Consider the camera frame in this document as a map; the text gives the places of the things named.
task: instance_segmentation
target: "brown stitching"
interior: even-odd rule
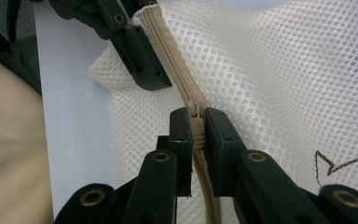
[[[328,166],[329,166],[329,167],[328,167],[328,171],[327,171],[327,176],[331,175],[331,174],[334,173],[335,171],[337,171],[337,170],[339,170],[339,169],[341,169],[341,168],[343,168],[343,167],[345,167],[345,166],[351,165],[351,164],[353,164],[353,163],[355,163],[355,162],[358,161],[358,158],[357,158],[357,159],[354,159],[353,161],[347,161],[347,162],[345,162],[345,163],[343,163],[343,164],[341,164],[341,165],[339,165],[338,167],[335,168],[335,167],[334,167],[335,164],[334,164],[332,161],[330,161],[329,159],[327,159],[327,157],[326,157],[324,154],[322,154],[322,152],[320,152],[319,150],[317,150],[317,151],[315,152],[315,167],[316,167],[316,180],[318,181],[319,186],[322,186],[322,185],[321,185],[321,182],[319,181],[318,156],[319,156],[320,158],[322,158],[322,160],[324,160],[325,162],[327,162],[327,164],[328,164]]]

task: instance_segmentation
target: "white mesh bag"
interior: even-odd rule
[[[197,1],[159,5],[200,91],[225,111],[248,148],[266,151],[304,189],[358,189],[358,0],[294,1],[243,11]],[[117,187],[138,174],[169,114],[175,86],[143,91],[110,47],[89,70],[112,91]],[[202,193],[178,223],[203,223]],[[224,223],[235,222],[227,215]]]

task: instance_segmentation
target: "beige cushion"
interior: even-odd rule
[[[0,64],[0,223],[52,223],[42,98]]]

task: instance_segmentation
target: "mesh bag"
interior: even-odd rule
[[[358,0],[259,11],[196,1],[160,7],[200,90],[248,148],[269,153],[313,193],[333,183],[358,189]],[[183,102],[175,87],[138,88],[113,48],[89,72],[112,91],[119,186],[137,175]],[[203,222],[193,185],[196,197],[180,203],[178,223]],[[224,223],[235,222],[224,201]]]

